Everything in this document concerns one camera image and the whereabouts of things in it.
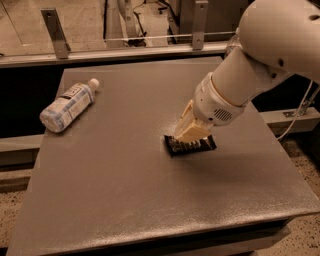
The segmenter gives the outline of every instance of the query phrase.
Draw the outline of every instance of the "speckled floor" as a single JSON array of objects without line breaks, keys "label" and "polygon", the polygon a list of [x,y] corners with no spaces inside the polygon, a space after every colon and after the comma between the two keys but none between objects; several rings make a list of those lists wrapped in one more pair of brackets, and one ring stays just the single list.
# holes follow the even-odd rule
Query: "speckled floor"
[{"label": "speckled floor", "polygon": [[[320,163],[304,151],[299,136],[283,142],[283,147],[314,193],[320,198]],[[0,172],[0,248],[7,247],[24,197],[31,170]],[[10,187],[21,191],[10,191]],[[296,218],[289,223],[291,234],[273,247],[259,250],[258,256],[320,256],[320,215]]]}]

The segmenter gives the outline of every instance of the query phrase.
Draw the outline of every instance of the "water bottle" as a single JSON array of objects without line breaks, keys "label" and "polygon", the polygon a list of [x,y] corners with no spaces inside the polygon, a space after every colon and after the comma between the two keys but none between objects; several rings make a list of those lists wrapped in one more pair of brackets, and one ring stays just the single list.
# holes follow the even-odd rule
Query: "water bottle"
[{"label": "water bottle", "polygon": [[94,101],[99,81],[90,79],[88,84],[77,83],[40,114],[42,124],[52,132],[62,132]]}]

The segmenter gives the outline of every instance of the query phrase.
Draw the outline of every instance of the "gray tabletop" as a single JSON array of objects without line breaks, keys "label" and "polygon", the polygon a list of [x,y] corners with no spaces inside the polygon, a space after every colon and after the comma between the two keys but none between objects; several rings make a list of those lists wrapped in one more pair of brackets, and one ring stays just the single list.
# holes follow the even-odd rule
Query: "gray tabletop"
[{"label": "gray tabletop", "polygon": [[215,151],[171,158],[172,134],[198,82],[220,58],[64,73],[61,91],[101,81],[64,133],[47,132],[8,255],[139,243],[320,211],[320,203],[249,104],[212,132]]}]

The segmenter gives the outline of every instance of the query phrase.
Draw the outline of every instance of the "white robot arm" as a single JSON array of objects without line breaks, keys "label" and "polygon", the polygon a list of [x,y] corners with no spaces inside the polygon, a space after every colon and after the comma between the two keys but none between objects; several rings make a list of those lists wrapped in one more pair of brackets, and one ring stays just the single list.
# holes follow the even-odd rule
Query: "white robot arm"
[{"label": "white robot arm", "polygon": [[228,125],[257,95],[293,74],[320,82],[320,10],[308,0],[256,0],[243,14],[236,47],[197,86],[174,137],[191,142]]}]

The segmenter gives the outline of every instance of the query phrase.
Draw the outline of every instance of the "bottle cap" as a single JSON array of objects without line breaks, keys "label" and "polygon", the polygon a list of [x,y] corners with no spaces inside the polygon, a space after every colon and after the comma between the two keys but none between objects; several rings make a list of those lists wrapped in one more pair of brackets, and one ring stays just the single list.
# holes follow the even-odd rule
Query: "bottle cap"
[{"label": "bottle cap", "polygon": [[91,88],[91,90],[94,92],[100,85],[99,81],[95,78],[92,78],[88,81],[88,85]]}]

